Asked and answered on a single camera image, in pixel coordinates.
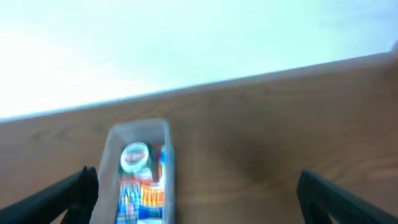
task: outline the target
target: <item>wooden surface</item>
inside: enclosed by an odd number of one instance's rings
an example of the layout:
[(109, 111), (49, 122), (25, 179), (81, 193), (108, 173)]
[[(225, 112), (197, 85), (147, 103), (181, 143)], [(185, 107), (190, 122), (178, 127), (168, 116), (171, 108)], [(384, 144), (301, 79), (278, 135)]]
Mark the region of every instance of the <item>wooden surface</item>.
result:
[(300, 223), (311, 169), (398, 215), (391, 54), (0, 124), (0, 206), (100, 163), (116, 123), (167, 118), (178, 223)]

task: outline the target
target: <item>plastic box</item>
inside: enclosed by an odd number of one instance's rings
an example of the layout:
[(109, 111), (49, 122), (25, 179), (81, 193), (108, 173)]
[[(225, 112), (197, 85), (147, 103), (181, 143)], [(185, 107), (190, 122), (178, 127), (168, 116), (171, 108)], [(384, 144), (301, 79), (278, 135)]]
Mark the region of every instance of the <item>plastic box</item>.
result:
[(132, 142), (164, 142), (165, 189), (163, 223), (174, 223), (174, 149), (170, 139), (169, 124), (164, 119), (148, 119), (115, 125), (109, 132), (99, 165), (98, 201), (90, 223), (115, 223), (120, 183), (119, 163), (121, 150)]

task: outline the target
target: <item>food items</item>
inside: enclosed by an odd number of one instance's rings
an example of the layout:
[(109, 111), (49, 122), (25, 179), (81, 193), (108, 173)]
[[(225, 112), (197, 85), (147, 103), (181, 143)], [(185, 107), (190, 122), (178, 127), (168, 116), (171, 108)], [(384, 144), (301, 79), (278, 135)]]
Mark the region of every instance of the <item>food items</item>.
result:
[(120, 195), (115, 223), (162, 223), (165, 149), (134, 142), (120, 157)]

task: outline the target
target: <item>round label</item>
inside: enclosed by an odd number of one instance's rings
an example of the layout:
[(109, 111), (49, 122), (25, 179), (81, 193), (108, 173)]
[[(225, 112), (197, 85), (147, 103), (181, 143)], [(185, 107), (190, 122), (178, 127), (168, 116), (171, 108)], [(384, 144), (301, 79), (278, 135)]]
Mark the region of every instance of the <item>round label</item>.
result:
[(147, 145), (142, 142), (135, 142), (124, 148), (120, 156), (120, 165), (125, 172), (135, 173), (145, 165), (148, 157)]

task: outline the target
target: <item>black plastic arm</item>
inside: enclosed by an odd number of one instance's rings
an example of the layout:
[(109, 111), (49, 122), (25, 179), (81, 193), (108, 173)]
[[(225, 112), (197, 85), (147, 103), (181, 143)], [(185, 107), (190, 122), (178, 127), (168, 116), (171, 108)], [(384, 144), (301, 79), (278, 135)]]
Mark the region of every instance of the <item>black plastic arm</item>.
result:
[(89, 223), (98, 199), (94, 167), (82, 171), (0, 210), (0, 223), (50, 223), (66, 209), (61, 223)]
[(329, 215), (339, 223), (398, 223), (397, 217), (308, 170), (300, 176), (297, 196), (306, 224), (332, 224)]

